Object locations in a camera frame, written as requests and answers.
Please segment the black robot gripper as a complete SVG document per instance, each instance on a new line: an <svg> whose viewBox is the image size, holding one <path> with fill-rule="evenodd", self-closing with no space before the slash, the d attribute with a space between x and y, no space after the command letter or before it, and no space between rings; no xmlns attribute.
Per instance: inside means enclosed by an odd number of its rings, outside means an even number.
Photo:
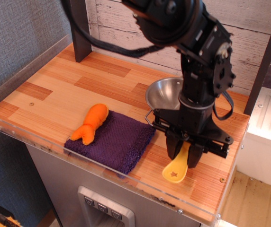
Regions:
<svg viewBox="0 0 271 227"><path fill-rule="evenodd" d="M167 153L171 160L179 154L184 142L190 143L188 168L195 168L203 153L226 158L233 138L212 119L215 98L205 103L179 96L179 110L155 109L153 127L166 135Z"/></svg>

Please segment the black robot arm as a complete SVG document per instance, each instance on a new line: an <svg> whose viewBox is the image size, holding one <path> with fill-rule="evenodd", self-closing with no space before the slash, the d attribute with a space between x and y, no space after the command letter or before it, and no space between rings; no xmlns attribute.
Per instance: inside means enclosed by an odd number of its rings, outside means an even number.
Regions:
<svg viewBox="0 0 271 227"><path fill-rule="evenodd" d="M233 103L227 92L235 79L230 34L200 0L125 0L123 4L136 14L147 40L159 47L174 47L181 55L178 106L153 108L153 127L165 133L168 156L176 158L188 142L190 168L206 152L226 157L233 138L212 118L217 115L218 97Z"/></svg>

